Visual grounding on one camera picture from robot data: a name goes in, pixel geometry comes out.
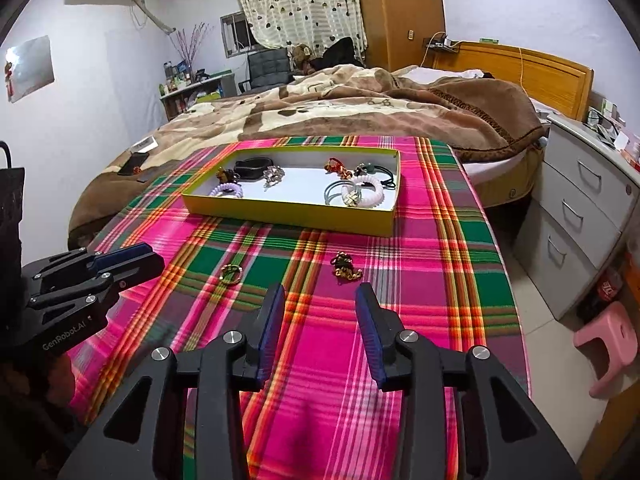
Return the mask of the gold black brooch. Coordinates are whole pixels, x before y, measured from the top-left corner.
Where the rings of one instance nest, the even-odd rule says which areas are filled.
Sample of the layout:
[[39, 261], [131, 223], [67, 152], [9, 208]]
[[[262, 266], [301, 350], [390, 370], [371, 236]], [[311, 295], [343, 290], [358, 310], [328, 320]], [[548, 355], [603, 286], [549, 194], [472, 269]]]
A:
[[356, 268], [352, 256], [347, 252], [338, 252], [331, 259], [330, 265], [333, 266], [333, 275], [340, 282], [356, 282], [362, 279], [362, 270]]

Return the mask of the black fitness band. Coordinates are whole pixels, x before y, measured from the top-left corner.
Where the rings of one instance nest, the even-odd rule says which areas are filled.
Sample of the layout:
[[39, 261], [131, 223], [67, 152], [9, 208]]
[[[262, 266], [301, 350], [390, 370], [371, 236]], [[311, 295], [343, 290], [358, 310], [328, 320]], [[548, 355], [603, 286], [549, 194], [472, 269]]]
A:
[[241, 181], [258, 181], [264, 177], [265, 172], [272, 165], [273, 160], [269, 157], [250, 157], [237, 160], [234, 163], [233, 172]]

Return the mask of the red knot charm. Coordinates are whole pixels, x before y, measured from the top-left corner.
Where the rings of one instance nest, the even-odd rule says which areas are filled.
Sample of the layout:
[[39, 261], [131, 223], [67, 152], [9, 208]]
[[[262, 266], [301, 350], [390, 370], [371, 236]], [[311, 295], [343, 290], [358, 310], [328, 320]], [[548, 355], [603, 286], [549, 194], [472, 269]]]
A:
[[354, 175], [339, 159], [330, 157], [324, 165], [328, 174], [336, 174], [341, 180], [349, 180]]

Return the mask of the plaid pink green tablecloth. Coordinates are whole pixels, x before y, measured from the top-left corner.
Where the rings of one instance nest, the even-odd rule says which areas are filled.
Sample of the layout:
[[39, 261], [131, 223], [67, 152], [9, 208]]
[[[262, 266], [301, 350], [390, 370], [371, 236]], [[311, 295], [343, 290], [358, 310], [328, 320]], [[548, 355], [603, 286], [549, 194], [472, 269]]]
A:
[[158, 177], [96, 236], [109, 252], [145, 242], [160, 278], [127, 290], [105, 330], [70, 352], [72, 412], [93, 422], [120, 383], [159, 346], [189, 351], [236, 326], [267, 287], [286, 289], [270, 381], [241, 398], [248, 469], [256, 479], [387, 479], [401, 397], [378, 391], [355, 313], [356, 287], [333, 275], [352, 256], [383, 307], [441, 347], [484, 344], [528, 388], [526, 344], [509, 274], [480, 200], [452, 149], [427, 138], [329, 136], [324, 146], [400, 154], [389, 238], [194, 216], [182, 192], [230, 153], [206, 148]]

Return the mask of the black smartphone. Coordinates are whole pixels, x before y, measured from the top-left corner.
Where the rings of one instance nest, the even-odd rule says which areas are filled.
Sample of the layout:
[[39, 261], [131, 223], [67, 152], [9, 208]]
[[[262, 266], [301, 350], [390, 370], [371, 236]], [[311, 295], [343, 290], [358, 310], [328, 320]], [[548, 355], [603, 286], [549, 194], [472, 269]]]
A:
[[118, 170], [118, 175], [122, 177], [134, 176], [140, 174], [142, 171], [142, 165], [149, 158], [148, 153], [131, 153], [126, 162], [122, 165], [122, 168]]

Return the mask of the white card box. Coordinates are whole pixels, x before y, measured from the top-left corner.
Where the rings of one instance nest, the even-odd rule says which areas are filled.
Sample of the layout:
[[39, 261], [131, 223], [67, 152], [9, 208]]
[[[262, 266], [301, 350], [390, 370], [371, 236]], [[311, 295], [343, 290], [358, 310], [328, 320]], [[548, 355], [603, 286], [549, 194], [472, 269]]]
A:
[[158, 143], [157, 140], [154, 138], [154, 136], [146, 136], [145, 138], [143, 138], [142, 140], [138, 141], [137, 143], [135, 143], [130, 149], [129, 151], [134, 154], [134, 153], [149, 153], [149, 151], [154, 150], [154, 148], [158, 147]]

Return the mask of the yellow-green shallow box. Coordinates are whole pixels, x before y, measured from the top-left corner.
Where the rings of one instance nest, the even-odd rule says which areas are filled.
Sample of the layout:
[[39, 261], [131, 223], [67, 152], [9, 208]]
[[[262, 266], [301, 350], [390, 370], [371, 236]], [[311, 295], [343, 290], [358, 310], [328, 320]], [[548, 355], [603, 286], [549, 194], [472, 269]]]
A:
[[[237, 160], [257, 156], [273, 160], [269, 178], [224, 187]], [[330, 157], [352, 170], [352, 178], [328, 174]], [[182, 198], [191, 214], [390, 237], [399, 191], [400, 154], [391, 148], [236, 146], [201, 171]]]

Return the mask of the pink plastic stool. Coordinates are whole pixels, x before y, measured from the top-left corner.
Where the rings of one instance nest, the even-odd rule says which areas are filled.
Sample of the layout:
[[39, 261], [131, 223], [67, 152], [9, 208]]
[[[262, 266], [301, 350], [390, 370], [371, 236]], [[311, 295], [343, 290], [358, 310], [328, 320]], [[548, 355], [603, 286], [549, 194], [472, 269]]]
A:
[[589, 395], [593, 399], [612, 396], [614, 385], [634, 362], [639, 350], [634, 323], [620, 301], [609, 304], [574, 333], [573, 344], [592, 356], [596, 380], [589, 388]]

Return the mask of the dried branch vase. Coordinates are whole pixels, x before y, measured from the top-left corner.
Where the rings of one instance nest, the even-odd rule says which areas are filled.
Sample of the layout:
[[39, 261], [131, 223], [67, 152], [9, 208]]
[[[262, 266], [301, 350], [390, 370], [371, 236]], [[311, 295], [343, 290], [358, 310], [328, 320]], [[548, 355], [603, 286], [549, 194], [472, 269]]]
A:
[[210, 31], [210, 24], [207, 22], [198, 22], [193, 25], [191, 30], [175, 29], [169, 34], [169, 40], [178, 55], [186, 63], [191, 78], [194, 78], [194, 61], [201, 49], [201, 45]]

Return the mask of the grey nightstand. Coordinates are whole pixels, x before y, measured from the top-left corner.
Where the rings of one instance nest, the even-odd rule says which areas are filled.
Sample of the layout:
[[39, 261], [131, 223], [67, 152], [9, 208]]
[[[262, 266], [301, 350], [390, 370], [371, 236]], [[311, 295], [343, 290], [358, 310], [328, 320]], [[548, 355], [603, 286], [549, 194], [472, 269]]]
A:
[[548, 121], [514, 256], [559, 320], [622, 248], [639, 212], [639, 171], [580, 122], [557, 114]]

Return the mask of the teddy bear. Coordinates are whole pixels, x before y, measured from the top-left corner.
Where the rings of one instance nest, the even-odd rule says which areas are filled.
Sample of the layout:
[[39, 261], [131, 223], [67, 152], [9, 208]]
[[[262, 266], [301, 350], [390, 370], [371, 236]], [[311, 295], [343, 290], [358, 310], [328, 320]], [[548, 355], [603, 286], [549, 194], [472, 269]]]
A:
[[316, 71], [311, 64], [314, 52], [306, 44], [298, 44], [291, 50], [293, 62], [293, 74], [296, 76], [307, 76]]

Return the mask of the heart pattern curtain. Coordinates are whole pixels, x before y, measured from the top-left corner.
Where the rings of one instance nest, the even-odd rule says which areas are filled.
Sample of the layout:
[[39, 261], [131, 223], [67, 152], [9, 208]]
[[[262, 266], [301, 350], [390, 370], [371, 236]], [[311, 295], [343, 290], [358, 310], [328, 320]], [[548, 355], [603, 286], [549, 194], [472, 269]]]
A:
[[304, 44], [322, 54], [349, 38], [355, 58], [368, 47], [360, 0], [239, 0], [254, 38], [267, 49]]

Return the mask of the wooden headboard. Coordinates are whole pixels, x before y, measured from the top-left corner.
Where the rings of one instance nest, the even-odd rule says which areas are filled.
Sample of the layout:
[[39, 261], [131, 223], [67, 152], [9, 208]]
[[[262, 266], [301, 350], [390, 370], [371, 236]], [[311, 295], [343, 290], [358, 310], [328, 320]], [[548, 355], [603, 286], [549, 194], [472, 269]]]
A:
[[477, 68], [496, 79], [519, 84], [531, 98], [566, 117], [581, 122], [587, 115], [593, 70], [553, 54], [461, 41], [452, 49], [437, 48], [433, 67], [448, 72]]

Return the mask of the wooden wardrobe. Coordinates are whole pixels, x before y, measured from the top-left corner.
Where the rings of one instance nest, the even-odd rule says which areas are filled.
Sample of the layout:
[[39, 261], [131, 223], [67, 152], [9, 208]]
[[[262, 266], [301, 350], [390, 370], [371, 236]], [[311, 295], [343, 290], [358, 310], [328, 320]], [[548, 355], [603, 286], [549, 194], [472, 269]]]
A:
[[442, 0], [360, 0], [360, 6], [369, 67], [419, 65], [431, 36], [446, 30]]

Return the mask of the wall poster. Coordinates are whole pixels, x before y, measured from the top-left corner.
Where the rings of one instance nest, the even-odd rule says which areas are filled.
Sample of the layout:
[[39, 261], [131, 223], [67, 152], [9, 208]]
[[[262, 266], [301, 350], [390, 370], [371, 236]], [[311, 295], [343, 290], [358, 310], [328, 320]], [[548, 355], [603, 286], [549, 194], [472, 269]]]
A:
[[6, 51], [4, 80], [10, 103], [52, 84], [54, 73], [49, 37], [41, 36], [10, 47]]

